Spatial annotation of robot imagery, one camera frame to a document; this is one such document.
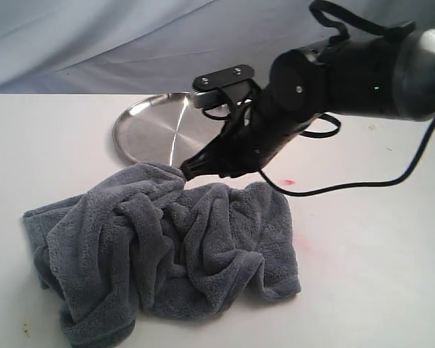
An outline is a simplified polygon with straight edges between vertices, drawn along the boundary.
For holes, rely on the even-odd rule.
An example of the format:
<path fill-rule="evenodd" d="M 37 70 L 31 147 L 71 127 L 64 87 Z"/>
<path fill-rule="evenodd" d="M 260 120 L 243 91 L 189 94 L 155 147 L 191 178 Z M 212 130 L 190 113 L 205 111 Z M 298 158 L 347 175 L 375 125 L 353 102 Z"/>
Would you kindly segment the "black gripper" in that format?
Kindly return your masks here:
<path fill-rule="evenodd" d="M 216 145 L 208 145 L 204 159 L 186 159 L 180 170 L 186 181 L 203 175 L 239 178 L 255 173 L 306 129 L 317 114 L 312 107 L 288 111 L 269 94 L 260 94 L 247 126 L 231 136 L 220 137 Z"/>

